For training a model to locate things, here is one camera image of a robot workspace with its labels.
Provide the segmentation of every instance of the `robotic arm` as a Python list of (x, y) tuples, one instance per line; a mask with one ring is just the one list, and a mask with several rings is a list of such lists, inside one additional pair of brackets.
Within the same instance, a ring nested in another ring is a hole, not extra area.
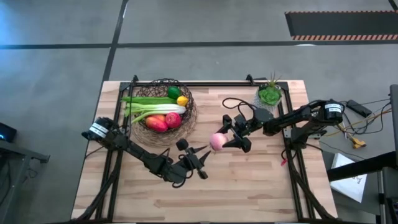
[(293, 128), (287, 131), (287, 138), (290, 138), (290, 145), (305, 148), (305, 143), (309, 136), (326, 133), (323, 130), (326, 126), (340, 124), (343, 120), (344, 105), (334, 100), (317, 100), (294, 110), (291, 113), (274, 118), (274, 115), (262, 108), (252, 108), (253, 117), (246, 120), (242, 114), (234, 118), (234, 123), (228, 115), (223, 116), (223, 127), (218, 133), (233, 132), (234, 139), (225, 143), (223, 147), (238, 147), (244, 152), (251, 150), (251, 141), (245, 137), (252, 132), (262, 128), (262, 133), (266, 136), (273, 136), (282, 129), (299, 123), (308, 121), (301, 128)]
[(172, 182), (175, 188), (181, 187), (188, 178), (187, 173), (192, 172), (194, 169), (197, 170), (201, 179), (207, 179), (208, 177), (202, 168), (205, 166), (205, 160), (210, 151), (199, 159), (195, 153), (206, 148), (206, 146), (194, 149), (189, 147), (185, 139), (181, 139), (176, 143), (177, 148), (180, 151), (185, 151), (185, 154), (180, 155), (178, 157), (179, 161), (173, 164), (173, 160), (167, 155), (165, 156), (164, 153), (159, 155), (150, 153), (132, 142), (128, 136), (120, 132), (119, 125), (109, 118), (98, 118), (91, 128), (81, 135), (88, 140), (100, 143), (108, 150), (128, 152), (142, 161), (150, 173), (163, 178), (164, 181)]

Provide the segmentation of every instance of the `black mat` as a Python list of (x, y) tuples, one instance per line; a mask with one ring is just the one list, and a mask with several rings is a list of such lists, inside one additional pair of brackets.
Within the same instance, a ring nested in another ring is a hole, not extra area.
[(396, 40), (398, 11), (286, 12), (294, 40)]

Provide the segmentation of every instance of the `green plant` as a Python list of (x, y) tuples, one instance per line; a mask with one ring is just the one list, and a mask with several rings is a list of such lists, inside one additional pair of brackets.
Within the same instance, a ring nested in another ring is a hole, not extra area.
[(271, 79), (268, 81), (266, 88), (259, 90), (258, 93), (262, 102), (272, 106), (276, 105), (282, 97), (282, 92), (276, 85), (281, 76), (278, 79), (275, 79), (275, 77), (276, 74), (274, 72), (273, 75), (271, 74)]

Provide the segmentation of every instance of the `wooden table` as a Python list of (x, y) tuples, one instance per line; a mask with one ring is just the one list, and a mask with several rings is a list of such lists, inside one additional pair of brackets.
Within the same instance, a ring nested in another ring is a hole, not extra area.
[[(307, 104), (304, 82), (287, 82), (294, 109)], [(104, 82), (96, 117), (113, 118), (119, 84), (120, 82)], [(221, 117), (229, 114), (233, 118), (238, 114), (237, 110), (222, 107), (223, 99), (237, 97), (250, 102), (257, 88), (190, 87), (199, 111), (195, 130), (187, 138), (190, 145), (207, 145), (210, 135), (221, 127)], [(285, 101), (282, 103), (284, 111), (287, 111)], [(251, 117), (251, 111), (247, 108), (243, 111)], [(252, 141), (251, 152), (245, 154), (240, 149), (226, 149), (210, 154), (204, 168), (209, 178), (201, 180), (194, 173), (180, 189), (173, 189), (170, 182), (150, 174), (140, 161), (124, 153), (114, 222), (296, 221), (289, 171), (287, 165), (281, 166), (280, 153), (284, 148), (282, 134), (267, 137), (262, 135), (262, 131), (257, 131), (249, 139)], [(309, 142), (318, 145), (317, 141)], [(140, 145), (158, 154), (164, 150)], [(87, 153), (98, 147), (96, 142), (89, 143)], [(209, 149), (202, 150), (198, 156), (207, 150)], [(322, 153), (311, 147), (302, 152), (311, 190), (328, 212), (337, 217)], [(173, 146), (170, 156), (176, 159), (179, 154)], [(72, 218), (82, 214), (98, 193), (105, 158), (106, 150), (102, 149), (86, 159)], [(306, 214), (301, 189), (300, 198)], [(109, 197), (105, 199), (105, 215), (108, 201)]]

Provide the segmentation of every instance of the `concrete floor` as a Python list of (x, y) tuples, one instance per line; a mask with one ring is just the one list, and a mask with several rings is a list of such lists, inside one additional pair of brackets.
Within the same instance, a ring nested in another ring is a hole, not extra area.
[[(121, 0), (0, 0), (1, 44), (110, 43)], [(130, 0), (119, 42), (290, 40), (284, 11), (391, 10), (387, 0)], [(0, 122), (16, 142), (51, 154), (21, 192), (16, 223), (69, 219), (109, 49), (0, 50)], [(110, 80), (241, 80), (250, 73), (305, 80), (310, 100), (388, 98), (398, 83), (398, 45), (118, 49)], [(379, 109), (384, 103), (368, 105)], [(394, 150), (391, 116), (384, 130), (351, 148), (342, 135), (322, 141), (361, 157)], [(377, 130), (375, 122), (370, 131)], [(332, 149), (322, 146), (326, 151)], [(337, 206), (339, 217), (374, 216)]]

